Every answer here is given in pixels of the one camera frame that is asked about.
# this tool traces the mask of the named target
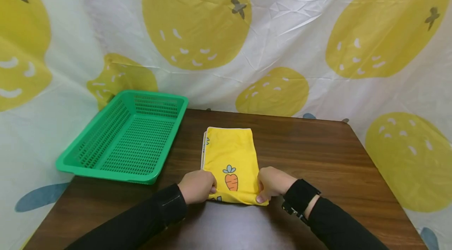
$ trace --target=blue leaf print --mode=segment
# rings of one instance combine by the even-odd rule
[[[69,182],[52,184],[37,188],[25,194],[18,200],[15,206],[16,212],[27,212],[42,206],[55,203],[63,194]]]
[[[438,238],[433,230],[428,227],[424,227],[421,231],[421,238],[428,247],[428,250],[439,250]]]
[[[306,113],[303,115],[304,119],[317,119],[315,116],[313,116],[312,113]]]

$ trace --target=folded towel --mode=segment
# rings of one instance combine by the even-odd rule
[[[201,169],[217,179],[217,193],[209,199],[267,206],[257,203],[259,194],[256,150],[249,128],[208,128],[204,133]]]

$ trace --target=yellow circle pattern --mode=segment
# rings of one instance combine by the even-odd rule
[[[390,77],[428,44],[449,0],[353,0],[339,16],[326,61],[346,78]]]
[[[250,0],[142,0],[152,42],[173,66],[199,71],[229,63],[243,46]]]
[[[158,91],[157,80],[148,68],[120,54],[104,57],[104,69],[99,77],[86,84],[98,101],[99,111],[122,90]]]
[[[378,117],[366,150],[402,207],[434,212],[452,202],[452,149],[430,122],[410,113]]]
[[[50,84],[44,63],[51,39],[41,0],[0,0],[0,111],[18,107]]]
[[[309,84],[290,68],[274,68],[245,89],[236,99],[239,113],[291,117],[303,108]]]

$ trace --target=hand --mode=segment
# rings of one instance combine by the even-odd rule
[[[297,181],[293,176],[274,167],[266,167],[259,170],[257,179],[259,182],[259,195],[256,197],[256,201],[258,203],[271,200],[273,196],[285,195],[292,184]]]
[[[187,173],[178,186],[187,205],[202,203],[209,198],[209,193],[217,192],[217,180],[205,170]]]

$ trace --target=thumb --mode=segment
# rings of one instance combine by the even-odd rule
[[[270,196],[267,195],[267,193],[265,193],[265,190],[262,190],[261,193],[259,193],[259,195],[256,197],[256,201],[259,204],[264,203],[267,200],[270,200]]]

